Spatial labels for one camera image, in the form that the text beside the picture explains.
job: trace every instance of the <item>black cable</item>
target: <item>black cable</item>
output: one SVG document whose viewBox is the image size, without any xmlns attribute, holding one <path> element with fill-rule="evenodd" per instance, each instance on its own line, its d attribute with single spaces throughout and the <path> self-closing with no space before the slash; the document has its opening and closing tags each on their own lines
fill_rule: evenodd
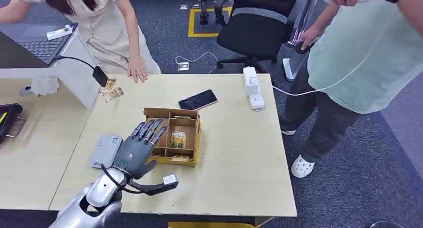
<svg viewBox="0 0 423 228">
<path fill-rule="evenodd" d="M 73 59 L 73 60 L 77 60 L 77 61 L 80 61 L 80 62 L 83 62 L 83 63 L 87 64 L 93 70 L 95 70 L 95 68 L 91 64 L 89 64 L 88 62 L 86 62 L 84 60 L 81 60 L 79 58 L 76 58 L 76 57 L 66 57 L 66 56 L 61 56 L 61 55 L 54 56 L 54 60 L 62 60 L 62 59 Z"/>
<path fill-rule="evenodd" d="M 103 164 L 100 164 L 100 166 L 101 166 L 101 169 L 104 171 L 104 174 L 106 174 L 106 176 L 109 179 L 111 179 L 113 181 L 113 183 L 115 185 L 117 185 L 117 187 L 119 187 L 121 190 L 124 190 L 124 191 L 126 191 L 128 193 L 132 193 L 132 194 L 142 194 L 142 193 L 144 193 L 142 191 L 137 192 L 137 191 L 132 191 L 132 190 L 126 189 L 123 185 L 119 184 L 115 179 L 113 179 L 113 177 L 109 174 L 109 172 L 107 171 L 106 167 Z"/>
</svg>

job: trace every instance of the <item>woman's hand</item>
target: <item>woman's hand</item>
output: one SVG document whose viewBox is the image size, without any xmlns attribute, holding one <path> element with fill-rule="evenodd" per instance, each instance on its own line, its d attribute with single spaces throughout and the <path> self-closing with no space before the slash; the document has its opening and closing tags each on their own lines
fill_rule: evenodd
<svg viewBox="0 0 423 228">
<path fill-rule="evenodd" d="M 323 34 L 323 29 L 318 28 L 317 26 L 311 26 L 307 29 L 299 38 L 299 41 L 304 41 L 304 44 L 301 47 L 301 50 L 305 50 L 314 40 L 320 37 Z"/>
<path fill-rule="evenodd" d="M 128 77 L 132 76 L 135 82 L 138 78 L 144 82 L 148 78 L 148 73 L 145 71 L 144 62 L 139 56 L 129 59 Z"/>
</svg>

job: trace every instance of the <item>smartphone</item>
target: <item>smartphone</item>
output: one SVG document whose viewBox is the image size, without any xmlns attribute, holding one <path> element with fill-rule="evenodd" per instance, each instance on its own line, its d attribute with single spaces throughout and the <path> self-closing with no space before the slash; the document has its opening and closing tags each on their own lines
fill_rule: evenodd
<svg viewBox="0 0 423 228">
<path fill-rule="evenodd" d="M 214 93 L 209 89 L 187 99 L 179 101 L 179 106 L 184 110 L 199 110 L 217 102 Z"/>
</svg>

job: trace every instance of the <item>small package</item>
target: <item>small package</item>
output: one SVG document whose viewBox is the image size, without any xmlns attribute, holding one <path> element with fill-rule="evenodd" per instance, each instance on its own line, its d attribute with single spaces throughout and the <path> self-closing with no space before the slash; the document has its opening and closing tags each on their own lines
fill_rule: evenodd
<svg viewBox="0 0 423 228">
<path fill-rule="evenodd" d="M 109 78 L 107 79 L 106 86 L 100 88 L 100 93 L 107 93 L 113 89 L 113 86 L 116 83 L 116 78 Z"/>
<path fill-rule="evenodd" d="M 123 95 L 123 91 L 120 87 L 116 87 L 115 89 L 111 90 L 110 92 L 106 92 L 103 94 L 104 100 L 106 102 L 110 102 L 113 99 L 116 99 Z"/>
</svg>

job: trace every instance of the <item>small white object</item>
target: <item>small white object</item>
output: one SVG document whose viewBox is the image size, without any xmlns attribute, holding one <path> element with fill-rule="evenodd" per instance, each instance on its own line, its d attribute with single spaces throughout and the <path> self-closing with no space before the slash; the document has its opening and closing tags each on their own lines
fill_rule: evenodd
<svg viewBox="0 0 423 228">
<path fill-rule="evenodd" d="M 45 96 L 56 93 L 59 87 L 57 77 L 37 77 L 32 80 L 30 92 L 33 92 L 35 95 Z"/>
<path fill-rule="evenodd" d="M 175 174 L 172 174 L 172 175 L 168 175 L 166 177 L 163 177 L 162 180 L 163 180 L 163 185 L 167 185 L 167 184 L 174 183 L 174 182 L 177 182 L 178 181 L 178 179 L 176 179 L 176 175 Z"/>
<path fill-rule="evenodd" d="M 314 162 L 310 163 L 304 160 L 301 155 L 295 159 L 291 167 L 291 172 L 296 178 L 304 178 L 311 173 L 314 167 Z"/>
<path fill-rule="evenodd" d="M 190 69 L 189 62 L 178 62 L 178 71 L 188 71 Z"/>
<path fill-rule="evenodd" d="M 287 136 L 292 136 L 295 134 L 297 130 L 293 130 L 293 131 L 281 131 L 282 134 L 287 135 Z"/>
<path fill-rule="evenodd" d="M 245 78 L 245 92 L 250 101 L 251 108 L 256 111 L 261 111 L 264 108 L 264 99 L 255 68 L 245 67 L 243 73 Z"/>
<path fill-rule="evenodd" d="M 122 142 L 123 139 L 118 136 L 100 136 L 97 146 L 89 158 L 89 165 L 94 168 L 101 168 L 100 164 L 103 164 L 106 168 L 111 167 Z"/>
<path fill-rule="evenodd" d="M 56 38 L 60 38 L 60 37 L 64 37 L 66 35 L 72 34 L 73 30 L 70 26 L 65 26 L 65 28 L 53 31 L 53 32 L 48 32 L 47 33 L 47 39 L 48 40 L 53 40 Z"/>
<path fill-rule="evenodd" d="M 245 78 L 245 92 L 247 96 L 258 92 L 258 79 L 254 67 L 245 67 L 243 69 Z"/>
<path fill-rule="evenodd" d="M 263 94 L 261 93 L 260 87 L 258 87 L 258 92 L 248 96 L 250 100 L 251 108 L 258 111 L 261 111 L 264 108 L 264 99 Z"/>
</svg>

